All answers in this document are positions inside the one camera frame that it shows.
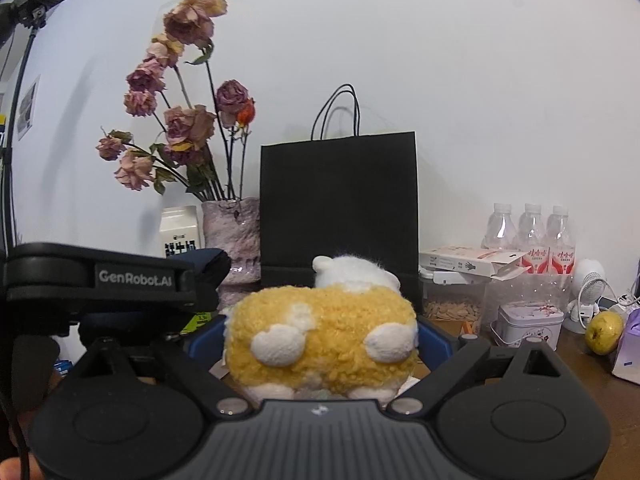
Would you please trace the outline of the person's left hand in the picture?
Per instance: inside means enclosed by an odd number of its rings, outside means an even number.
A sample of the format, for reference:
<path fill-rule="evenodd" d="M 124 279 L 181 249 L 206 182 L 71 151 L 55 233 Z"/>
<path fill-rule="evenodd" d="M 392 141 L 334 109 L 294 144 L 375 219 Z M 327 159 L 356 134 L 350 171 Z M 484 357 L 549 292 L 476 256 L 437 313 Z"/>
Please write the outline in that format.
<path fill-rule="evenodd" d="M 29 479 L 43 480 L 44 475 L 32 453 L 29 458 Z M 21 461 L 18 457 L 10 457 L 0 463 L 0 480 L 21 480 Z"/>

